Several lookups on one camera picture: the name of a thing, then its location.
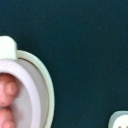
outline skin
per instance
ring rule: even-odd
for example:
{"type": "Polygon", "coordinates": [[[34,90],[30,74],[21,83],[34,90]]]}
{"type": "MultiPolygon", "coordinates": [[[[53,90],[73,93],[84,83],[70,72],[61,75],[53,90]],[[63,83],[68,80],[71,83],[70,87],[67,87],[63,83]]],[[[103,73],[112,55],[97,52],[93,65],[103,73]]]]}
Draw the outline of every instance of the skin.
{"type": "Polygon", "coordinates": [[[12,104],[18,93],[18,86],[14,76],[0,74],[0,106],[7,107],[12,104]]]}
{"type": "Polygon", "coordinates": [[[0,128],[16,128],[13,114],[8,108],[0,109],[0,128]]]}

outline white plastic part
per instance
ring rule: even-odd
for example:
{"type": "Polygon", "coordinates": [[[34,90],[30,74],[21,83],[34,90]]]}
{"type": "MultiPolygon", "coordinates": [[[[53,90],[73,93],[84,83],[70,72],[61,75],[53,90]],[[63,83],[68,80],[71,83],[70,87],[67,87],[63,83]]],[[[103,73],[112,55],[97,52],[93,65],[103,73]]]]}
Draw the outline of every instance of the white plastic part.
{"type": "Polygon", "coordinates": [[[17,59],[17,46],[15,41],[8,36],[0,37],[0,59],[17,59]]]}
{"type": "Polygon", "coordinates": [[[46,67],[36,56],[17,50],[10,37],[0,37],[0,47],[0,73],[14,75],[20,88],[11,106],[16,128],[50,128],[55,102],[52,80],[46,67]]]}
{"type": "Polygon", "coordinates": [[[128,111],[115,112],[109,120],[108,128],[128,128],[128,111]]]}
{"type": "Polygon", "coordinates": [[[32,55],[31,53],[18,50],[18,58],[27,60],[28,62],[32,63],[41,73],[42,78],[45,81],[47,91],[48,91],[48,113],[47,113],[45,125],[42,122],[41,128],[50,128],[52,124],[53,116],[54,116],[55,98],[54,98],[53,83],[48,73],[48,70],[45,67],[45,65],[36,56],[32,55]]]}

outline white object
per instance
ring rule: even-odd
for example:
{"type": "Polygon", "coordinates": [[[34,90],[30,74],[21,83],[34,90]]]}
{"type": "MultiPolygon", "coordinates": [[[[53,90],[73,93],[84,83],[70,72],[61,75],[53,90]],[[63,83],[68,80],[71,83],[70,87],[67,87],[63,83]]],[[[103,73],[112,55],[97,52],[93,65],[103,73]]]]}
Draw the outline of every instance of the white object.
{"type": "Polygon", "coordinates": [[[108,128],[128,128],[128,111],[115,112],[109,120],[108,128]]]}
{"type": "Polygon", "coordinates": [[[34,55],[17,50],[7,36],[0,37],[0,73],[17,78],[20,93],[11,106],[16,128],[50,128],[54,115],[54,90],[44,64],[34,55]]]}

